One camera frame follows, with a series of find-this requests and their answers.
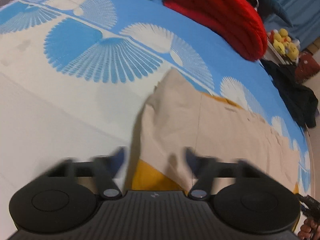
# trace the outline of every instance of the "finger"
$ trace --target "finger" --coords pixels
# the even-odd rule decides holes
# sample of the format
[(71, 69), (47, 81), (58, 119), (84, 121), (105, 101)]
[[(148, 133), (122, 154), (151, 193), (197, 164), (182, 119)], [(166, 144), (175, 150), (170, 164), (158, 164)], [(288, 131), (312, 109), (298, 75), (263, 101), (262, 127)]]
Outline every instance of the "finger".
[(311, 227), (308, 226), (308, 225), (302, 225), (300, 227), (300, 230), (303, 231), (303, 232), (306, 232), (306, 233), (310, 233), (311, 232)]
[(318, 230), (313, 236), (313, 240), (319, 240), (319, 239), (320, 239), (320, 231)]
[(312, 229), (316, 229), (318, 227), (317, 223), (314, 222), (313, 220), (310, 221), (310, 226)]
[(311, 237), (311, 234), (309, 233), (306, 233), (306, 232), (303, 232), (303, 231), (300, 231), (297, 236), (299, 237), (299, 239), (303, 240), (305, 238), (310, 238)]
[(310, 222), (313, 220), (313, 217), (308, 217), (306, 220), (304, 220), (305, 225), (310, 225)]

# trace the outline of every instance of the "hand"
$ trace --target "hand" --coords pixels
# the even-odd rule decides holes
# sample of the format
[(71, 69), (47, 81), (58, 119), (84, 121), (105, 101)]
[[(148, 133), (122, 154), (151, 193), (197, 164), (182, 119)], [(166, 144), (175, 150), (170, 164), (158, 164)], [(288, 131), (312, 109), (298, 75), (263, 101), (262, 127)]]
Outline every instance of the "hand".
[(299, 239), (303, 240), (305, 238), (310, 238), (312, 230), (316, 230), (316, 232), (314, 232), (314, 236), (312, 240), (319, 240), (320, 227), (318, 227), (318, 225), (314, 222), (312, 217), (308, 217), (303, 222), (303, 225), (300, 227), (300, 232), (298, 233)]

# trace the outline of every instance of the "yellow fabric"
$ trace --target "yellow fabric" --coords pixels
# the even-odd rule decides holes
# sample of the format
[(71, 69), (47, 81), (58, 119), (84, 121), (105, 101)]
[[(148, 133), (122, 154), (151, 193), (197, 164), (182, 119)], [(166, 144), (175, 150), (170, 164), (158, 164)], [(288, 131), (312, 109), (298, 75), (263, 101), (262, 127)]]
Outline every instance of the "yellow fabric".
[(222, 98), (222, 97), (217, 97), (217, 96), (213, 96), (213, 95), (209, 95), (207, 93), (202, 93), (203, 95), (206, 95), (207, 97), (210, 97), (210, 98), (213, 98), (219, 102), (222, 102), (222, 103), (226, 103), (226, 104), (229, 104), (229, 105), (232, 105), (232, 106), (235, 106), (239, 109), (243, 109), (241, 106), (239, 106), (237, 103), (235, 103), (234, 101), (231, 101), (227, 98)]
[[(236, 104), (235, 102), (217, 96), (212, 96), (206, 93), (204, 95), (214, 98), (219, 102), (223, 102), (225, 104), (230, 104), (232, 106), (236, 106), (242, 109), (241, 106)], [(177, 183), (173, 180), (169, 179), (161, 172), (153, 168), (148, 163), (138, 160), (138, 164), (136, 167), (135, 174), (132, 179), (132, 189), (133, 190), (152, 190), (152, 191), (160, 191), (160, 190), (183, 190)]]
[[(294, 190), (292, 191), (293, 194), (296, 194), (296, 193), (299, 193), (299, 186), (298, 186), (298, 182), (296, 183), (296, 185), (294, 186)], [(297, 217), (297, 220), (292, 228), (292, 232), (294, 232), (296, 230), (296, 227), (299, 223), (299, 219), (300, 219), (300, 213), (299, 213), (299, 216)]]

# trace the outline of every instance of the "yellow plush toy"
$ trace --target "yellow plush toy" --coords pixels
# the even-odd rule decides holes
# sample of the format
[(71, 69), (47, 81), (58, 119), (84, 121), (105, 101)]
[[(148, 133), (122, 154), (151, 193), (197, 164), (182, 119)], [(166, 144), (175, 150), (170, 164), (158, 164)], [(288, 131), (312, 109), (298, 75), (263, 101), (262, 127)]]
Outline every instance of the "yellow plush toy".
[(287, 42), (291, 42), (291, 38), (288, 36), (289, 34), (288, 34), (288, 31), (286, 29), (281, 28), (279, 30), (279, 34), (281, 36), (281, 41), (280, 42), (282, 42), (282, 43), (284, 43), (286, 41)]
[(289, 44), (288, 44), (287, 56), (292, 61), (295, 61), (297, 59), (297, 57), (299, 56), (299, 50), (298, 50), (297, 46), (292, 42), (289, 42)]
[(273, 47), (276, 49), (276, 51), (280, 54), (280, 55), (285, 55), (285, 49), (284, 49), (284, 45), (277, 41), (274, 40), (273, 41)]
[(279, 41), (279, 42), (282, 42), (282, 37), (279, 33), (275, 33), (273, 35), (273, 41)]
[(285, 38), (285, 37), (288, 36), (288, 31), (286, 29), (284, 29), (284, 28), (281, 28), (279, 30), (279, 34), (280, 34), (281, 37)]
[(283, 45), (284, 45), (284, 47), (286, 48), (286, 47), (288, 47), (289, 42), (288, 42), (288, 41), (284, 41), (284, 42), (282, 42), (282, 44), (283, 44)]

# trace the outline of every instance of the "red bag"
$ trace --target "red bag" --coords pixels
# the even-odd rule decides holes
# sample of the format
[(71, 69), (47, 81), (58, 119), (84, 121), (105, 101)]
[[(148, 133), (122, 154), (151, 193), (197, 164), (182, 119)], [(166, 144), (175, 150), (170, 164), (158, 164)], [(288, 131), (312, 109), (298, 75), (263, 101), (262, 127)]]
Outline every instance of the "red bag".
[(310, 52), (304, 51), (299, 55), (299, 64), (295, 69), (295, 79), (303, 83), (320, 71), (320, 66)]
[(247, 60), (260, 59), (266, 52), (266, 30), (246, 0), (165, 0), (164, 5), (207, 26)]

